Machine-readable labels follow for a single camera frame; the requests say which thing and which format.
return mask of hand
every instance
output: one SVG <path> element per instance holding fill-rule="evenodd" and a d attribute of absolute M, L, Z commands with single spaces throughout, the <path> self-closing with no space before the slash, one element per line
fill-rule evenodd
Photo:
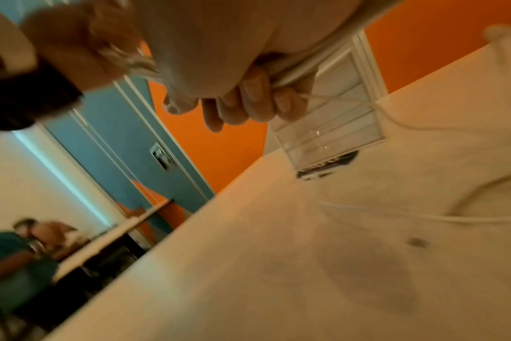
<path fill-rule="evenodd" d="M 65 244 L 66 238 L 61 227 L 55 222 L 39 222 L 30 229 L 30 234 L 46 249 L 55 249 Z"/>
<path fill-rule="evenodd" d="M 84 0 L 32 13 L 20 29 L 37 53 L 82 92 L 110 85 L 125 75 L 98 51 L 113 44 L 136 52 L 141 38 L 132 11 L 115 0 Z"/>
<path fill-rule="evenodd" d="M 214 133 L 220 132 L 224 123 L 242 125 L 249 119 L 269 122 L 278 115 L 285 121 L 298 120 L 308 107 L 308 101 L 302 99 L 299 93 L 310 93 L 314 80 L 315 74 L 312 74 L 289 87 L 273 90 L 265 70 L 252 65 L 233 90 L 220 98 L 202 99 L 203 118 Z M 194 103 L 190 105 L 190 102 L 185 102 L 186 106 L 178 108 L 166 105 L 166 110 L 173 108 L 174 113 L 184 113 L 195 107 Z"/>

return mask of light strip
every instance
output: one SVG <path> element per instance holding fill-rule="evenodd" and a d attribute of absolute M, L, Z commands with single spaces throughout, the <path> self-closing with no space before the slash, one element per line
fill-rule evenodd
<path fill-rule="evenodd" d="M 32 139 L 27 137 L 25 133 L 21 131 L 13 131 L 14 136 L 27 148 L 39 161 L 42 163 L 69 191 L 79 200 L 82 204 L 91 211 L 95 217 L 98 218 L 105 226 L 112 226 L 115 222 L 110 221 L 107 217 L 104 216 L 87 198 L 87 196 L 82 193 L 79 188 L 63 173 L 61 169 L 56 165 L 56 163 L 51 160 L 47 154 L 43 153 L 40 150 L 40 147 L 36 145 Z"/>

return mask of black object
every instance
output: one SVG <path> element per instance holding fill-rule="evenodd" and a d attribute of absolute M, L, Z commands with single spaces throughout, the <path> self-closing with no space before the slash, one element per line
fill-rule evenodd
<path fill-rule="evenodd" d="M 29 128 L 68 110 L 83 94 L 44 58 L 28 73 L 0 79 L 0 131 Z"/>

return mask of person in teal shirt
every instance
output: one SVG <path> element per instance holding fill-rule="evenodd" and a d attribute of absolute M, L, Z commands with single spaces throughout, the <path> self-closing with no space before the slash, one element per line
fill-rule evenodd
<path fill-rule="evenodd" d="M 56 253 L 65 236 L 58 226 L 35 224 L 30 238 L 0 232 L 0 314 L 14 314 L 52 330 L 86 302 L 73 285 L 52 285 Z"/>

